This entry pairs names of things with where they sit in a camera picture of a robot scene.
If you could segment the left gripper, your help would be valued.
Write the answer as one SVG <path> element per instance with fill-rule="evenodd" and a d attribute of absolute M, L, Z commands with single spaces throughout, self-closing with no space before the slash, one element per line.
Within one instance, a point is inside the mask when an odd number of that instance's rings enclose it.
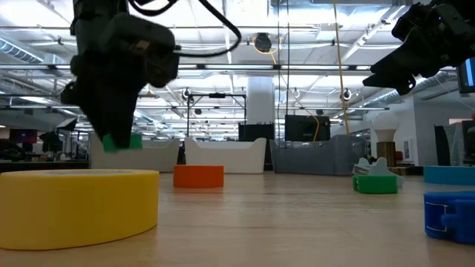
<path fill-rule="evenodd" d="M 137 97 L 146 85 L 147 51 L 79 48 L 71 58 L 76 77 L 60 93 L 63 104 L 78 105 L 101 142 L 129 148 Z M 100 104 L 107 105 L 107 125 Z"/>

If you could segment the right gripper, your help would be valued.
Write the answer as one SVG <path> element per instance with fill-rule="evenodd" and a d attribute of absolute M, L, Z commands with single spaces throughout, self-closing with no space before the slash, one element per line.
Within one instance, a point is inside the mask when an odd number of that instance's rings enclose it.
<path fill-rule="evenodd" d="M 413 4 L 396 22 L 393 36 L 402 41 L 401 46 L 375 63 L 363 84 L 395 88 L 404 96 L 418 78 L 464 62 L 464 4 Z"/>

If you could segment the light blue staple remover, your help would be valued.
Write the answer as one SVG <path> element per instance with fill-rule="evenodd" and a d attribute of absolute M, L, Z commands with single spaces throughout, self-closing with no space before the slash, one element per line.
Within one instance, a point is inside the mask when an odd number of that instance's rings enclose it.
<path fill-rule="evenodd" d="M 404 185 L 404 177 L 391 172 L 387 167 L 387 159 L 380 157 L 374 163 L 370 163 L 365 158 L 360 158 L 358 163 L 353 166 L 353 175 L 393 175 L 396 177 L 396 184 L 399 188 Z"/>

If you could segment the yellow tape roll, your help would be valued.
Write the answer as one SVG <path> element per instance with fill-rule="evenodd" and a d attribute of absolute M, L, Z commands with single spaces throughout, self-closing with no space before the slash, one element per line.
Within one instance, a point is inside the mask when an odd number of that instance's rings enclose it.
<path fill-rule="evenodd" d="M 0 248 L 108 243 L 157 224 L 157 171 L 85 169 L 0 174 Z"/>

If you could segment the orange tape roll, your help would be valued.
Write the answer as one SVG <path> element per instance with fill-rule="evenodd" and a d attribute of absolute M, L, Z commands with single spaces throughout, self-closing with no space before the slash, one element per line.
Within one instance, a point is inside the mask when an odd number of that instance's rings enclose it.
<path fill-rule="evenodd" d="M 175 188 L 222 188 L 224 167 L 222 165 L 175 165 L 173 185 Z"/>

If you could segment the blue tape roll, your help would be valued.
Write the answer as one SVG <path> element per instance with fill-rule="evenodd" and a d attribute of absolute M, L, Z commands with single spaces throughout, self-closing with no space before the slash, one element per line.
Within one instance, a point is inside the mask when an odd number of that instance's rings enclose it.
<path fill-rule="evenodd" d="M 475 185 L 475 167 L 425 166 L 426 183 L 441 185 Z"/>

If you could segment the green tape roll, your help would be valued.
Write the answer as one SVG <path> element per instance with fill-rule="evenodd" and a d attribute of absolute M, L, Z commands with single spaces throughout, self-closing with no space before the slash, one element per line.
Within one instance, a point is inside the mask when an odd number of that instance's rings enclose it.
<path fill-rule="evenodd" d="M 397 194 L 394 175 L 356 175 L 352 177 L 353 190 L 361 194 Z"/>

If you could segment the small blue stapler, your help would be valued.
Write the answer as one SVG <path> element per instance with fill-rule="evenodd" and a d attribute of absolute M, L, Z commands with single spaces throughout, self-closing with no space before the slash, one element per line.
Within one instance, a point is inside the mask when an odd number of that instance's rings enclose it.
<path fill-rule="evenodd" d="M 475 245 L 475 191 L 428 192 L 423 203 L 426 235 Z"/>

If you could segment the black studio light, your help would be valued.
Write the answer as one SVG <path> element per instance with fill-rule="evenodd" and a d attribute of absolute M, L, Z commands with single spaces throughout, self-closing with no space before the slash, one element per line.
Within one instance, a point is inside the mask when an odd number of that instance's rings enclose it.
<path fill-rule="evenodd" d="M 63 142 L 59 138 L 60 131 L 73 131 L 76 127 L 78 119 L 70 118 L 59 123 L 52 131 L 42 133 L 39 138 L 42 140 L 43 152 L 59 152 L 62 150 Z"/>

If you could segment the computer monitor blue screen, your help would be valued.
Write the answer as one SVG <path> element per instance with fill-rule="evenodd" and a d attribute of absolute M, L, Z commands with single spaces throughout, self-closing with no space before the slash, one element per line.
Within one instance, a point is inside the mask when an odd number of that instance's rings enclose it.
<path fill-rule="evenodd" d="M 475 57 L 466 59 L 456 68 L 459 92 L 475 93 Z"/>

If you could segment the dark purple screen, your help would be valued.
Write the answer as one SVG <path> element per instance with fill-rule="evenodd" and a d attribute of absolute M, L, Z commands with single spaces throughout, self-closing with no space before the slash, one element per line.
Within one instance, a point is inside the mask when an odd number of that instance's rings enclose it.
<path fill-rule="evenodd" d="M 38 131 L 35 129 L 11 128 L 9 140 L 15 143 L 37 143 Z"/>

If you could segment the tall black box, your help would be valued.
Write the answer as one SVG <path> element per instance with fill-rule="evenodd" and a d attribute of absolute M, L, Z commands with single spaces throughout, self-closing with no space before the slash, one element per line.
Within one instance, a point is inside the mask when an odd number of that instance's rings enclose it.
<path fill-rule="evenodd" d="M 285 140 L 292 142 L 328 141 L 330 118 L 328 116 L 286 115 Z"/>

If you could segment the smoky brown plastic bin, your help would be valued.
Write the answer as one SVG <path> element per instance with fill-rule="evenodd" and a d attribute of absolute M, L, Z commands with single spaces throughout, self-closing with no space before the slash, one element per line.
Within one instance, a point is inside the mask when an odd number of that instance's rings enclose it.
<path fill-rule="evenodd" d="M 366 141 L 357 136 L 335 135 L 329 141 L 294 142 L 286 147 L 269 140 L 269 147 L 277 174 L 346 176 L 365 157 Z"/>

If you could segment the white building column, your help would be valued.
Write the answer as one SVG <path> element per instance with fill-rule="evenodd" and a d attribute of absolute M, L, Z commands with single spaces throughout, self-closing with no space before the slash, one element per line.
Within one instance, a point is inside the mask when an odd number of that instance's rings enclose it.
<path fill-rule="evenodd" d="M 249 76 L 246 89 L 249 124 L 275 121 L 275 85 L 270 76 Z"/>

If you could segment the low black perforated box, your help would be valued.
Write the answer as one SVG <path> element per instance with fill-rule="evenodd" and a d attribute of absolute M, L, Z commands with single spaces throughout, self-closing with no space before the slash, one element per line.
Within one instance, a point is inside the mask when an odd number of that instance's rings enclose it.
<path fill-rule="evenodd" d="M 239 124 L 238 141 L 254 142 L 258 138 L 274 139 L 274 124 Z"/>

